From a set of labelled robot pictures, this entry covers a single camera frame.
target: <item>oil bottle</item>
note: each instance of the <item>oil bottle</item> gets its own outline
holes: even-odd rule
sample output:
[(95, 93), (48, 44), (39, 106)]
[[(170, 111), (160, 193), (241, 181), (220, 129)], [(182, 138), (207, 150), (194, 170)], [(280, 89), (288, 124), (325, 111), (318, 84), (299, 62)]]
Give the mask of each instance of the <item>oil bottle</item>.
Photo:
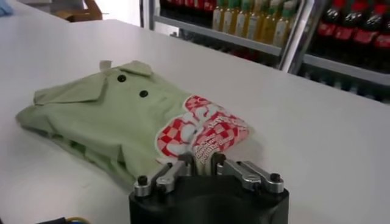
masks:
[(213, 30), (222, 31), (225, 10), (224, 0), (217, 0), (217, 7), (213, 12)]
[(275, 28), (273, 45), (283, 47), (289, 34), (289, 25), (293, 16), (293, 2), (285, 2), (283, 5), (282, 17), (278, 20)]
[(262, 3), (263, 0), (255, 0), (253, 11), (249, 16), (248, 31), (246, 34), (246, 38), (248, 39), (255, 40), (257, 37), (256, 33), (258, 33), (259, 29), (261, 29), (262, 20), (260, 9)]
[(239, 13), (237, 2), (238, 0), (228, 1), (227, 10), (224, 14), (224, 24), (222, 30), (225, 33), (235, 34), (237, 14)]
[(274, 40), (274, 33), (277, 22), (277, 8), (279, 5), (279, 0), (272, 0), (269, 6), (268, 15), (264, 19), (263, 27), (261, 28), (259, 41), (272, 44)]
[(241, 5), (241, 11), (237, 15), (237, 24), (235, 35), (239, 37), (246, 37), (246, 33), (248, 31), (248, 23), (250, 17), (250, 5), (249, 0), (243, 0)]

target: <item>white tabletop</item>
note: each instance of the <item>white tabletop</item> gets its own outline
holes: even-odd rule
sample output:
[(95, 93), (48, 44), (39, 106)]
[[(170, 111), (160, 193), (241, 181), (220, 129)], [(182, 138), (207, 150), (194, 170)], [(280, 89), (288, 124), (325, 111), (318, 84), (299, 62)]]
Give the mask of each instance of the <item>white tabletop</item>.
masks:
[(119, 21), (0, 39), (0, 217), (5, 224), (79, 215), (129, 223), (127, 194), (105, 172), (15, 122), (37, 89), (141, 60), (256, 130), (229, 152), (279, 172), (292, 224), (388, 223), (390, 107)]
[(42, 12), (16, 0), (5, 0), (13, 9), (12, 16), (0, 17), (0, 38), (4, 36), (13, 38), (9, 33), (22, 32), (21, 30), (34, 30), (41, 32), (51, 26), (68, 24), (64, 19)]

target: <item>store shelf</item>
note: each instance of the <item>store shelf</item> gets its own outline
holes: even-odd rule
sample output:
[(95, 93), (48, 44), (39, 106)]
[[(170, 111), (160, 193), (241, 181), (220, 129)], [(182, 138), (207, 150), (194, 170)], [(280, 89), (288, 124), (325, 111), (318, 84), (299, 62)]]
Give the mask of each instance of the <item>store shelf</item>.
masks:
[(370, 82), (374, 82), (386, 86), (390, 85), (390, 74), (374, 72), (367, 69), (355, 67), (352, 65), (347, 65), (344, 63), (340, 63), (337, 61), (332, 61), (320, 57), (315, 57), (308, 54), (304, 56), (303, 62), (308, 65), (346, 74), (358, 79), (363, 79), (363, 80), (367, 80)]
[(263, 44), (257, 41), (248, 40), (241, 37), (236, 37), (219, 31), (215, 31), (206, 27), (197, 26), (194, 24), (186, 23), (183, 21), (178, 21), (176, 19), (167, 18), (165, 16), (160, 16), (159, 9), (155, 11), (154, 21), (167, 24), (170, 26), (178, 27), (183, 30), (191, 31), (194, 33), (199, 33), (208, 37), (226, 41), (228, 43), (233, 43), (239, 46), (248, 47), (249, 49), (258, 50), (265, 52), (271, 55), (279, 56), (281, 53), (280, 47), (271, 46), (268, 44)]

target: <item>soda bottle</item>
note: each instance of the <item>soda bottle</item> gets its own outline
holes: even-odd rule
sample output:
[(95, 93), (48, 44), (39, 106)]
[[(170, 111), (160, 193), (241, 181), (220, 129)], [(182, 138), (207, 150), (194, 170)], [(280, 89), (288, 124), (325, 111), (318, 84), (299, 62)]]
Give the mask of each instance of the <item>soda bottle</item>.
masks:
[(377, 56), (378, 69), (383, 73), (390, 73), (390, 14), (385, 16), (385, 22), (379, 36), (374, 40), (374, 55)]
[(362, 23), (353, 38), (353, 50), (358, 65), (375, 69), (377, 61), (373, 60), (375, 55), (372, 47), (373, 40), (379, 34), (386, 12), (386, 5), (376, 5), (370, 17)]
[(194, 10), (195, 15), (198, 16), (198, 18), (203, 18), (204, 15), (204, 0), (194, 0)]
[(195, 15), (195, 9), (194, 9), (194, 0), (184, 0), (184, 13), (187, 16), (194, 16)]
[(333, 50), (330, 52), (332, 58), (337, 58), (346, 63), (353, 63), (353, 44), (352, 38), (354, 30), (360, 26), (363, 21), (363, 12), (367, 8), (365, 2), (354, 2), (351, 11), (342, 17), (341, 23), (337, 26), (333, 36)]
[(166, 1), (166, 9), (170, 11), (170, 14), (176, 9), (176, 0), (165, 0)]
[(175, 10), (176, 12), (180, 15), (184, 15), (184, 0), (174, 0), (174, 3), (175, 3)]
[(205, 0), (204, 18), (207, 26), (212, 26), (215, 4), (216, 4), (215, 0)]
[(344, 7), (344, 0), (333, 0), (333, 4), (322, 15), (318, 24), (316, 36), (311, 44), (313, 54), (326, 56), (332, 48), (332, 36), (336, 25), (341, 17), (341, 9)]

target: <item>green shirt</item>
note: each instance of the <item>green shirt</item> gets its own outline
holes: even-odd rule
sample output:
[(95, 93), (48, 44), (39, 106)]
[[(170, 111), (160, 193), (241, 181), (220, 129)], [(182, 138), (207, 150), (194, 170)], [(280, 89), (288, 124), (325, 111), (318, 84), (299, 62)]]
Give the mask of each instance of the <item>green shirt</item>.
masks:
[[(34, 104), (16, 118), (24, 128), (130, 184), (156, 169), (158, 158), (184, 152), (194, 153), (203, 172), (213, 152), (249, 134), (237, 117), (178, 89), (139, 61), (39, 90)], [(205, 138), (213, 133), (222, 137)], [(206, 145), (210, 139), (217, 147)]]

